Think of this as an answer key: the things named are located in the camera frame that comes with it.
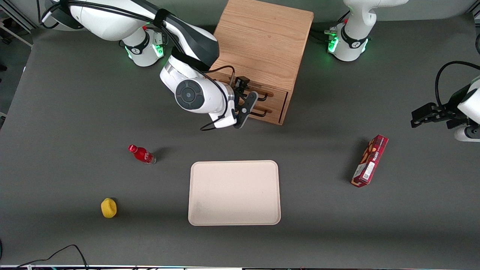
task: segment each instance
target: wooden drawer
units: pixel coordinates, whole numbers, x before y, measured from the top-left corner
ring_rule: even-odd
[[[226,74],[215,72],[209,74],[215,80],[228,84],[230,82],[230,77]],[[259,117],[255,115],[250,115],[251,118],[262,120],[265,122],[281,125],[280,118],[282,116],[282,110],[287,99],[287,91],[275,88],[273,86],[267,86],[265,84],[260,84],[258,82],[250,81],[248,83],[249,89],[245,91],[246,94],[250,91],[255,91],[259,95],[259,99],[267,97],[265,101],[257,101],[253,112],[258,114],[265,114],[264,117]]]

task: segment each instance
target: plastic bottle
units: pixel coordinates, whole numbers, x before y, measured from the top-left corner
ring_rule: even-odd
[[[152,164],[155,164],[156,162],[156,157],[148,152],[145,148],[143,147],[137,147],[135,145],[130,145],[128,147],[128,150],[133,153],[133,156],[140,160],[141,162],[145,163],[145,164],[148,164],[148,165],[152,165]]]

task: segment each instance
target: green led light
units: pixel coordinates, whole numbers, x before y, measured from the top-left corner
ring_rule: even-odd
[[[328,45],[328,50],[333,53],[335,52],[336,46],[338,44],[338,38],[335,37],[332,41],[330,41],[330,44]]]
[[[367,48],[367,43],[368,43],[368,38],[365,40],[365,45],[363,45],[363,49],[361,49],[361,52],[364,52],[365,49]]]
[[[152,44],[152,48],[159,58],[163,56],[163,47],[162,46]]]
[[[130,52],[129,52],[128,49],[127,49],[127,46],[125,46],[125,50],[126,50],[127,53],[128,53],[128,58],[132,59],[132,56],[130,55]]]

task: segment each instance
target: cardboard box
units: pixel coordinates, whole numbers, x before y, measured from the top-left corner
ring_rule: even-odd
[[[363,187],[370,184],[387,142],[388,138],[378,135],[368,143],[368,147],[363,153],[362,160],[352,178],[354,186]]]

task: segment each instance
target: wood grain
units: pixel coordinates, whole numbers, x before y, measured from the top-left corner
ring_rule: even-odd
[[[237,76],[251,80],[250,90],[264,102],[254,112],[271,111],[252,118],[282,125],[292,98],[300,62],[312,25],[313,13],[255,0],[229,0],[215,30],[220,57],[212,69],[233,65]],[[228,83],[228,70],[216,73]]]

